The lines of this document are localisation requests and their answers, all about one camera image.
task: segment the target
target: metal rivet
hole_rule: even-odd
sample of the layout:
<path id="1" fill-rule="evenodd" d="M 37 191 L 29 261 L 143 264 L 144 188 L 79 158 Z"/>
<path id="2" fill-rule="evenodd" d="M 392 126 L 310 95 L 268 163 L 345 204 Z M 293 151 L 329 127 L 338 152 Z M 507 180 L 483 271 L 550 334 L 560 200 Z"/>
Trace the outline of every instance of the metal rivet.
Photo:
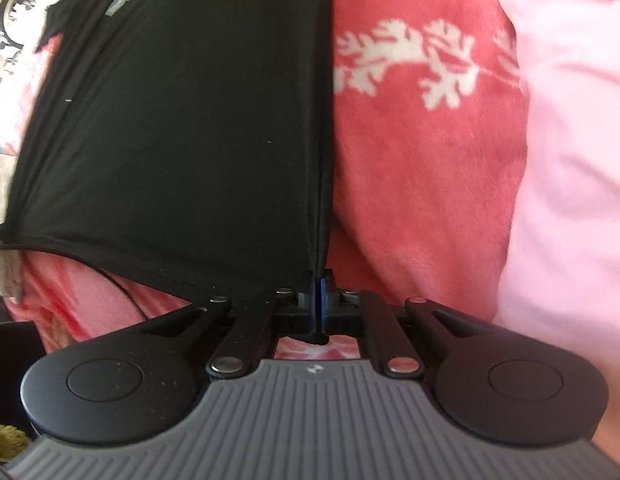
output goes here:
<path id="1" fill-rule="evenodd" d="M 388 369 L 395 374 L 413 374 L 419 368 L 419 362 L 411 357 L 393 357 L 388 361 Z"/>
<path id="2" fill-rule="evenodd" d="M 238 359 L 238 357 L 232 356 L 217 357 L 210 364 L 210 368 L 220 374 L 234 374 L 241 371 L 243 361 Z"/>

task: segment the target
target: pink fleece blanket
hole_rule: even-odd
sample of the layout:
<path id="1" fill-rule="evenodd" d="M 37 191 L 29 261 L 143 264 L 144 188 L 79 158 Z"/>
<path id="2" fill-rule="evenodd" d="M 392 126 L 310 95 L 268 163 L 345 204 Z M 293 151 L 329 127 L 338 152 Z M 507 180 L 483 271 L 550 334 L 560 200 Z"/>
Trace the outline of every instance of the pink fleece blanket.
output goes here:
<path id="1" fill-rule="evenodd" d="M 498 0 L 335 0 L 330 265 L 343 286 L 497 314 L 589 357 L 612 390 L 597 443 L 620 462 L 620 0 L 500 1 L 518 48 Z M 31 65 L 15 132 L 54 49 Z M 50 350 L 59 319 L 75 340 L 140 320 L 80 264 L 29 253 L 23 272 L 11 309 Z M 184 304 L 121 282 L 151 316 Z M 279 347 L 355 355 L 347 338 Z"/>

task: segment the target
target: gray rubber surface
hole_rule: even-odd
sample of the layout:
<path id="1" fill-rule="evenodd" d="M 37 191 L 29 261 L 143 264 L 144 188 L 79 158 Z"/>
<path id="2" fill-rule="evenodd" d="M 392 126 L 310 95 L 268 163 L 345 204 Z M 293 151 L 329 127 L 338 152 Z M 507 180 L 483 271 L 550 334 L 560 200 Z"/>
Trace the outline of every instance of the gray rubber surface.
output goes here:
<path id="1" fill-rule="evenodd" d="M 457 429 L 421 386 L 367 361 L 262 361 L 179 425 L 114 449 L 42 438 L 18 480 L 618 480 L 589 442 L 509 449 Z"/>

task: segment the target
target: circular button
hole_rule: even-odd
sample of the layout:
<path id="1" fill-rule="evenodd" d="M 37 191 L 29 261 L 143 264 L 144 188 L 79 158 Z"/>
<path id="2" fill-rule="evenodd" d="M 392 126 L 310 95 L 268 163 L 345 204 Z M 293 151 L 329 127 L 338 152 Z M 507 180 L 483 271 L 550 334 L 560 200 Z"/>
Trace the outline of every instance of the circular button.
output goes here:
<path id="1" fill-rule="evenodd" d="M 413 374 L 419 369 L 419 362 L 411 357 L 394 357 L 388 361 L 388 369 L 396 374 Z"/>
<path id="2" fill-rule="evenodd" d="M 92 402 L 123 399 L 139 387 L 141 370 L 119 359 L 97 359 L 74 368 L 68 376 L 68 387 L 74 395 Z"/>
<path id="3" fill-rule="evenodd" d="M 243 361 L 232 356 L 217 357 L 212 361 L 211 368 L 220 374 L 235 374 L 243 369 Z"/>
<path id="4" fill-rule="evenodd" d="M 561 391 L 564 380 L 554 368 L 528 360 L 507 361 L 496 365 L 488 381 L 501 395 L 519 402 L 543 402 Z"/>

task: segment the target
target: light pink pillow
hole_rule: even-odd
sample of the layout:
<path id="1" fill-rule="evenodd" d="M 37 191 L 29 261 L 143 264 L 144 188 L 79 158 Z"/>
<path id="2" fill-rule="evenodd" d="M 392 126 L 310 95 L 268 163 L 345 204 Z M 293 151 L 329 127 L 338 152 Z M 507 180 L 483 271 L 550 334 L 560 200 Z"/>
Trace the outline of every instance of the light pink pillow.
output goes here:
<path id="1" fill-rule="evenodd" d="M 620 0 L 500 0 L 530 94 L 498 321 L 589 358 L 620 462 Z"/>

